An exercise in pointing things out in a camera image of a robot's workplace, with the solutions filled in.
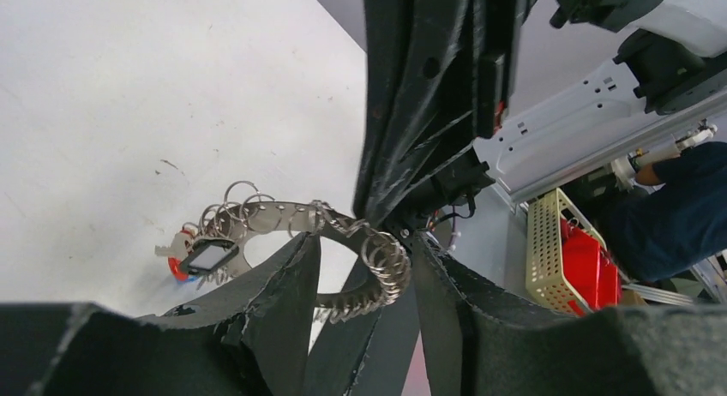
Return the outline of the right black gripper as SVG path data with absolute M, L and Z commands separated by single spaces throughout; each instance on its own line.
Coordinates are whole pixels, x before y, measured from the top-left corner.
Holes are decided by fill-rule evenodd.
M 472 143 L 500 126 L 537 0 L 363 0 L 365 140 L 353 212 L 431 230 L 495 183 Z

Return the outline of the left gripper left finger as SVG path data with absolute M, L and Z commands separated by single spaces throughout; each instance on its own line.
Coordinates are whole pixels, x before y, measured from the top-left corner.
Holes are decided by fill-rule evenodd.
M 4 395 L 299 395 L 321 242 L 301 233 L 165 315 L 94 303 L 4 304 Z

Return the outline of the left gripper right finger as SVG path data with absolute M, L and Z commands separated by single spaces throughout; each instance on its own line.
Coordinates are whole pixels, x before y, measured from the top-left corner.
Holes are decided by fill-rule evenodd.
M 425 234 L 413 285 L 434 395 L 723 395 L 726 309 L 546 309 L 457 262 Z

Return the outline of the round metal keyring disc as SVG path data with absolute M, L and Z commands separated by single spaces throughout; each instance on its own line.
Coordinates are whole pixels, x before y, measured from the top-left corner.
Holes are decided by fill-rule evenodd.
M 206 207 L 192 227 L 191 251 L 197 241 L 206 238 L 228 239 L 240 246 L 238 255 L 222 268 L 197 277 L 201 282 L 222 284 L 251 271 L 244 255 L 245 244 L 272 232 L 326 238 L 357 254 L 358 263 L 367 271 L 365 281 L 348 291 L 318 293 L 312 304 L 298 306 L 306 321 L 338 323 L 367 315 L 395 303 L 410 284 L 411 261 L 393 235 L 377 230 L 364 219 L 338 213 L 325 201 L 278 201 L 260 191 L 244 201 L 225 196 L 222 202 Z

